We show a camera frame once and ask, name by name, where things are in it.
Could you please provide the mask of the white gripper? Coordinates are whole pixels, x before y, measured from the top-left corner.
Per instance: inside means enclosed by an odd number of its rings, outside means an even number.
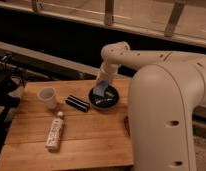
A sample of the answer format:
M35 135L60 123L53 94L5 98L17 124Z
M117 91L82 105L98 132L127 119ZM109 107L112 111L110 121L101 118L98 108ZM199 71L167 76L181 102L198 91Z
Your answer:
M93 88L93 93L98 96L103 96L105 90L108 87L108 83L111 83L115 75L115 67L112 64L102 63L96 78L98 83Z

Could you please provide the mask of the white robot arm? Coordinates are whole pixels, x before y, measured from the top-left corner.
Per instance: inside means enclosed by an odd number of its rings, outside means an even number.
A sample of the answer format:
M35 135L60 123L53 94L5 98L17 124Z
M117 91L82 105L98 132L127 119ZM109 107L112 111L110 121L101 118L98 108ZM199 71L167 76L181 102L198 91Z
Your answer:
M136 71L128 93L134 171L197 171L192 113L206 106L206 54L118 42L101 57L98 81L111 81L121 65Z

